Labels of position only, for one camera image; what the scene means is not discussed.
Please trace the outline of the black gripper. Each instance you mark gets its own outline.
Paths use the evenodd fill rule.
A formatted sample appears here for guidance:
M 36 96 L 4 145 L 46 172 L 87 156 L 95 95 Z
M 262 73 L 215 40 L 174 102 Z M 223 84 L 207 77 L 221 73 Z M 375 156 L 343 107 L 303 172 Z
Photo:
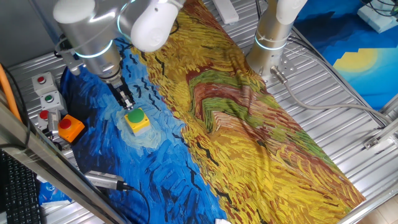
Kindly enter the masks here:
M 136 103 L 124 79 L 115 79 L 113 81 L 110 81 L 108 83 L 108 87 L 111 90 L 111 93 L 114 95 L 115 99 L 117 101 L 122 101 L 122 105 L 125 110 L 133 109 Z

